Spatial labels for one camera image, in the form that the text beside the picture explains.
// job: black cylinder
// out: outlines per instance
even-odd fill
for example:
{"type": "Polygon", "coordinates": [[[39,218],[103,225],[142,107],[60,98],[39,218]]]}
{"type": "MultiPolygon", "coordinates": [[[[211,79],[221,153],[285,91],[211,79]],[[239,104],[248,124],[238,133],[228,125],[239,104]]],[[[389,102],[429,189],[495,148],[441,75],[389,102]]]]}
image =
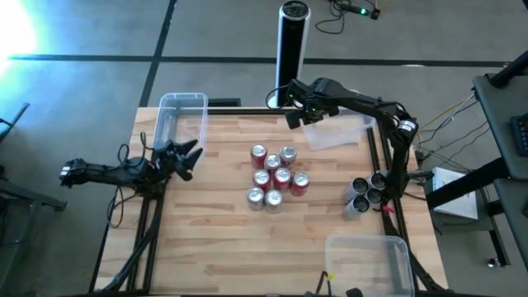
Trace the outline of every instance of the black cylinder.
{"type": "Polygon", "coordinates": [[[510,79],[515,76],[521,75],[522,72],[528,68],[528,50],[511,62],[501,72],[495,74],[492,78],[489,78],[489,83],[494,87],[504,87],[508,84],[510,79]]]}

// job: can lid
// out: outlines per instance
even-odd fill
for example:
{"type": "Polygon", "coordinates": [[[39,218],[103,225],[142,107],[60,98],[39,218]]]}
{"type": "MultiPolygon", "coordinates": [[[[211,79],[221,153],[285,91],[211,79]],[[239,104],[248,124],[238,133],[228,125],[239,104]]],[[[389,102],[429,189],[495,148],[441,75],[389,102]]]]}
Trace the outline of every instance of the can lid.
{"type": "Polygon", "coordinates": [[[359,212],[366,212],[369,209],[369,201],[363,196],[357,196],[352,201],[352,205],[359,212]]]}
{"type": "Polygon", "coordinates": [[[378,189],[370,189],[366,192],[366,198],[370,201],[372,204],[379,204],[381,203],[381,198],[383,197],[383,194],[378,189]]]}
{"type": "Polygon", "coordinates": [[[266,154],[267,152],[267,149],[264,145],[262,144],[257,144],[255,146],[253,146],[252,150],[252,155],[255,156],[255,157],[262,157],[266,154]]]}
{"type": "Polygon", "coordinates": [[[281,159],[276,154],[271,154],[266,157],[266,165],[268,167],[279,167],[281,165],[281,159]]]}
{"type": "Polygon", "coordinates": [[[369,189],[369,183],[365,178],[358,177],[352,181],[352,187],[359,193],[365,193],[369,189]]]}
{"type": "Polygon", "coordinates": [[[282,193],[278,190],[271,190],[266,194],[266,203],[268,205],[277,206],[282,203],[282,193]]]}
{"type": "Polygon", "coordinates": [[[246,198],[251,202],[262,201],[264,199],[264,191],[261,188],[255,186],[247,190],[246,198]]]}
{"type": "Polygon", "coordinates": [[[294,175],[294,183],[297,186],[307,186],[310,183],[310,177],[306,172],[297,172],[294,175]]]}
{"type": "Polygon", "coordinates": [[[275,171],[275,178],[279,182],[287,182],[291,179],[291,172],[288,168],[279,168],[275,171]]]}
{"type": "Polygon", "coordinates": [[[387,178],[381,173],[376,173],[370,178],[370,182],[377,188],[383,188],[387,184],[387,178]]]}
{"type": "Polygon", "coordinates": [[[270,181],[270,174],[266,170],[257,170],[253,176],[257,184],[265,184],[270,181]]]}
{"type": "Polygon", "coordinates": [[[280,155],[284,158],[295,158],[297,150],[293,147],[284,147],[280,149],[280,155]]]}

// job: computer keyboard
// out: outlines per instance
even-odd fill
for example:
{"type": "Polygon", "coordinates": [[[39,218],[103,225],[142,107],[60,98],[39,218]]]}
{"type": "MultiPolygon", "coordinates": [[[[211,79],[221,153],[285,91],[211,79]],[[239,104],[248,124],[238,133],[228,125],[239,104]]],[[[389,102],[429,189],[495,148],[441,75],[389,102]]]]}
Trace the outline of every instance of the computer keyboard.
{"type": "Polygon", "coordinates": [[[522,116],[511,118],[511,129],[513,139],[517,146],[517,153],[520,156],[528,157],[528,113],[522,116]]]}

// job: bright light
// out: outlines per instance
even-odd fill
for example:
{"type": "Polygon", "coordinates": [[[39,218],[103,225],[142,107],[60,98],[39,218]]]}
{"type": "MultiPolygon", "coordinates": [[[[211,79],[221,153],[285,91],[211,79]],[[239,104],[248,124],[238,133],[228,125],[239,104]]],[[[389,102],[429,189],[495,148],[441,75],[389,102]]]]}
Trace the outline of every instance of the bright light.
{"type": "Polygon", "coordinates": [[[0,0],[0,74],[12,54],[30,54],[35,50],[35,30],[19,0],[0,0]]]}

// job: clear plastic bin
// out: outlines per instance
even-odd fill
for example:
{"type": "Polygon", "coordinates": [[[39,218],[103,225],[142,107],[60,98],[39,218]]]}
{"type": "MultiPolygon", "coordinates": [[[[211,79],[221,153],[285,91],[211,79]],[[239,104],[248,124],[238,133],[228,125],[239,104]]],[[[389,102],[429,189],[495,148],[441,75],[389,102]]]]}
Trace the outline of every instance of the clear plastic bin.
{"type": "Polygon", "coordinates": [[[207,136],[207,106],[209,98],[202,93],[168,93],[159,103],[154,130],[154,147],[163,146],[168,139],[184,143],[198,139],[195,149],[203,148],[207,136]]]}
{"type": "Polygon", "coordinates": [[[326,115],[324,120],[315,124],[303,125],[303,132],[310,149],[320,150],[341,144],[357,144],[361,135],[375,125],[375,118],[339,107],[339,115],[326,115]]]}
{"type": "Polygon", "coordinates": [[[358,288],[365,297],[413,297],[407,244],[394,236],[332,234],[326,241],[332,293],[358,288]]]}

